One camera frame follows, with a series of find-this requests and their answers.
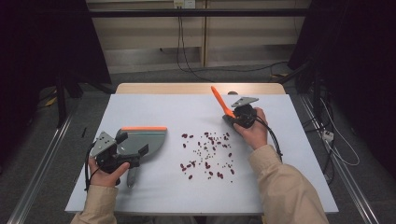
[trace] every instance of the forearm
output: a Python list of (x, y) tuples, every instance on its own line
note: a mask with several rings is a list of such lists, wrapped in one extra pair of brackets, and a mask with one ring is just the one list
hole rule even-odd
[(91, 185), (84, 211), (77, 213), (71, 223), (117, 223), (114, 217), (117, 193), (116, 188)]
[(271, 146), (256, 149), (249, 160), (268, 223), (328, 223), (315, 188), (297, 169), (282, 164)]

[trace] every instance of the person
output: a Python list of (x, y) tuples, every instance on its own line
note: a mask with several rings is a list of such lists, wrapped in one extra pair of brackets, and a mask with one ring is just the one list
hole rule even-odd
[[(257, 116), (265, 123), (264, 112), (256, 107)], [(253, 149), (249, 163), (257, 176), (266, 223), (328, 223), (315, 188), (293, 166), (283, 164), (274, 148), (267, 143), (268, 132), (259, 122), (245, 129), (237, 124), (236, 131)], [(90, 170), (98, 167), (89, 160)], [(116, 180), (128, 169), (124, 163), (111, 175), (98, 171), (93, 177), (84, 211), (77, 213), (72, 223), (116, 223)]]

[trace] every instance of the white cable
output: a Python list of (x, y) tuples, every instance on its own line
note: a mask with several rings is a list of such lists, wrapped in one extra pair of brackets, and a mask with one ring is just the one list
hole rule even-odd
[(330, 150), (331, 150), (331, 151), (334, 153), (334, 155), (335, 155), (336, 157), (338, 157), (338, 159), (340, 159), (343, 163), (348, 164), (348, 165), (351, 165), (351, 166), (359, 165), (359, 163), (361, 163), (361, 159), (359, 158), (358, 153), (356, 153), (355, 149), (348, 143), (348, 141), (345, 139), (345, 137), (344, 137), (343, 135), (341, 135), (341, 133), (340, 133), (340, 132), (338, 131), (338, 129), (335, 127), (335, 124), (334, 124), (334, 122), (332, 121), (332, 116), (330, 115), (330, 112), (329, 112), (329, 110), (327, 109), (326, 104), (323, 102), (323, 99), (320, 98), (320, 101), (323, 103), (324, 108), (326, 109), (326, 113), (327, 113), (327, 115), (329, 116), (329, 119), (330, 119), (330, 122), (332, 123), (332, 126), (333, 126), (334, 129), (337, 131), (337, 133), (340, 134), (341, 138), (349, 145), (350, 149), (352, 149), (352, 151), (353, 151), (353, 153), (355, 154), (355, 156), (356, 156), (356, 158), (358, 159), (358, 161), (357, 161), (356, 163), (350, 163), (350, 162), (348, 162), (348, 161), (345, 161), (345, 160), (341, 157), (340, 154), (338, 154), (337, 152), (335, 152), (334, 149), (332, 149), (332, 147), (330, 147), (330, 144), (329, 144)]

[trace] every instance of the long-sleeved shirt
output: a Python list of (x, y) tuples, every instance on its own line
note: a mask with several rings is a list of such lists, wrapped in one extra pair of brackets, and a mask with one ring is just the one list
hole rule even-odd
[[(249, 157), (257, 175), (267, 223), (328, 223), (317, 191), (296, 168), (283, 164), (270, 145), (259, 147)], [(90, 186), (84, 211), (76, 223), (116, 223), (114, 207), (118, 190)]]

